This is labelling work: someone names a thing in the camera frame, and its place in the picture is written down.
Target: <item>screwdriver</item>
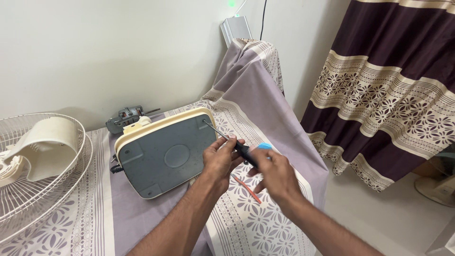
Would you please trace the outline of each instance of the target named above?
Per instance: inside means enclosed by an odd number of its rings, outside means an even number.
[[[210,128],[215,130],[215,132],[220,134],[223,138],[229,140],[229,138],[226,135],[224,135],[222,132],[218,131],[211,124],[207,123],[207,121],[205,121],[205,119],[203,119],[202,121],[205,124],[207,124]],[[241,157],[243,157],[243,159],[247,160],[253,167],[258,168],[258,164],[256,163],[256,161],[253,159],[252,155],[248,151],[249,148],[250,148],[249,146],[242,145],[239,141],[237,141],[237,143],[235,144],[235,147],[234,147],[234,149],[238,151],[238,153],[240,154]]]

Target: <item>white floor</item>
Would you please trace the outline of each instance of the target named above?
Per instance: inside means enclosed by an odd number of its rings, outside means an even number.
[[[331,170],[332,163],[324,161]],[[325,212],[387,256],[424,256],[455,208],[420,195],[414,189],[418,177],[410,173],[377,193],[351,168],[340,176],[331,173]]]

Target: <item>hand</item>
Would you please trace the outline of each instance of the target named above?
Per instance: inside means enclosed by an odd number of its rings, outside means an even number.
[[[245,144],[244,139],[238,141],[241,144]],[[225,142],[226,139],[221,137],[202,153],[204,169],[201,175],[208,176],[209,180],[215,182],[215,187],[220,189],[220,195],[226,192],[229,187],[229,176],[232,170],[244,161],[238,152],[232,153],[237,137],[232,135],[226,145],[218,150]]]
[[[254,176],[258,172],[264,175],[264,179],[254,189],[257,194],[267,188],[270,196],[275,200],[283,211],[289,206],[290,202],[304,198],[298,185],[294,168],[289,160],[271,149],[255,149],[251,152],[258,163],[258,169],[252,168],[249,176]]]

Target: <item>black screwdriver handle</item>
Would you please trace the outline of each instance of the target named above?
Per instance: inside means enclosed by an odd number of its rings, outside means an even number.
[[[235,144],[235,147],[234,147],[234,149],[240,153],[240,155],[243,157],[243,159],[247,160],[253,167],[258,168],[258,164],[256,163],[253,156],[248,151],[249,148],[250,148],[249,146],[240,144],[239,141],[237,141],[237,143]]]

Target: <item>white wall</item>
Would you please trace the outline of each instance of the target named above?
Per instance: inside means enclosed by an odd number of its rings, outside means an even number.
[[[57,111],[100,128],[127,106],[174,109],[209,90],[242,0],[0,0],[0,118]],[[349,0],[269,0],[263,40],[278,48],[285,94],[304,113]],[[253,37],[263,0],[241,10]]]

